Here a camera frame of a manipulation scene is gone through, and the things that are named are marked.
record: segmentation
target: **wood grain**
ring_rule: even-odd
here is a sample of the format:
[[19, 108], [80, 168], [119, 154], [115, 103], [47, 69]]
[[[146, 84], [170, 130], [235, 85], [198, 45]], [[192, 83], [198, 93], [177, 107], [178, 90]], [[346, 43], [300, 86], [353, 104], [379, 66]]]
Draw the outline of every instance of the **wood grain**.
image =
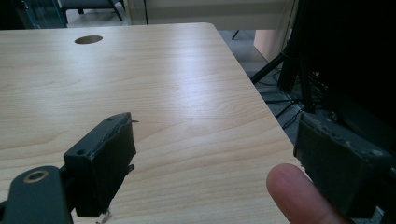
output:
[[108, 223], [286, 222], [265, 177], [296, 162], [292, 144], [208, 23], [0, 31], [0, 200], [127, 111], [135, 170]]

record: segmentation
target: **screw hole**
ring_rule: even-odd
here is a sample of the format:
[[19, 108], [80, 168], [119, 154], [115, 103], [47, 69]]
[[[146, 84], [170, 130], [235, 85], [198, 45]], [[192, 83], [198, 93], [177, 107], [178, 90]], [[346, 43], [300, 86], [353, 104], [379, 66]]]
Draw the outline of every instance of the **screw hole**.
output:
[[80, 37], [78, 39], [75, 40], [76, 44], [93, 44], [96, 43], [98, 41], [101, 41], [103, 38], [99, 35], [87, 35], [87, 36], [83, 36]]
[[23, 182], [25, 182], [27, 184], [35, 183], [37, 181], [44, 179], [48, 174], [49, 174], [49, 172], [46, 170], [34, 171], [34, 172], [30, 173], [29, 175], [27, 175], [23, 179]]

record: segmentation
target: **gray floor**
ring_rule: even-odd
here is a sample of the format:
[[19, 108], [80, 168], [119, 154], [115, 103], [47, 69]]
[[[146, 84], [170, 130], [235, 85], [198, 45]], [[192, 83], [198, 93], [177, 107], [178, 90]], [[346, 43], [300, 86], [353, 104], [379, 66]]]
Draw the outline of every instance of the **gray floor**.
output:
[[[120, 4], [117, 8], [123, 18], [126, 19], [125, 11]], [[76, 10], [68, 10], [67, 18], [69, 28], [94, 27], [94, 26], [120, 26], [127, 25], [126, 20], [120, 21], [112, 9], [86, 9], [83, 15], [78, 15]], [[241, 64], [248, 77], [252, 77], [266, 64], [267, 60], [253, 46], [254, 30], [241, 30], [233, 39], [236, 30], [221, 30], [220, 35], [227, 43], [236, 60]], [[295, 144], [297, 134], [298, 120], [297, 115], [302, 110], [301, 104], [290, 104], [290, 99], [300, 97], [299, 85], [291, 92], [282, 92], [276, 86], [279, 71], [266, 75], [255, 86], [262, 96], [262, 99], [268, 104], [279, 124], [284, 128], [285, 133], [290, 141]], [[354, 219], [357, 224], [377, 224], [381, 218], [377, 211], [372, 219]]]

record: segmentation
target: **black chair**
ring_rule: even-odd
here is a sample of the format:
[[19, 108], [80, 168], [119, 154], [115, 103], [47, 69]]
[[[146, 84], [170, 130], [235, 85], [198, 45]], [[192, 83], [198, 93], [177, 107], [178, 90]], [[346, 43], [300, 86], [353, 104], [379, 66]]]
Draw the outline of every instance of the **black chair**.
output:
[[5, 0], [0, 30], [67, 28], [57, 0]]
[[122, 21], [122, 16], [116, 8], [116, 4], [120, 2], [123, 9], [125, 10], [125, 5], [123, 0], [59, 0], [59, 5], [61, 8], [62, 15], [64, 16], [64, 20], [66, 23], [67, 16], [66, 10], [68, 9], [78, 9], [79, 14], [84, 14], [84, 9], [97, 9], [97, 8], [113, 8], [119, 17], [120, 21]]

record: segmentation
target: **finger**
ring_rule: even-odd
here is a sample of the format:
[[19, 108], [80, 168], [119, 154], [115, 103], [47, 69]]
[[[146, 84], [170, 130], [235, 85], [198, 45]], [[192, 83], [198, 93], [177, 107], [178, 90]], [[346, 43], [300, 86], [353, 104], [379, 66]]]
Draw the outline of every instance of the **finger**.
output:
[[268, 174], [266, 183], [271, 197], [291, 224], [350, 224], [295, 165], [277, 165]]

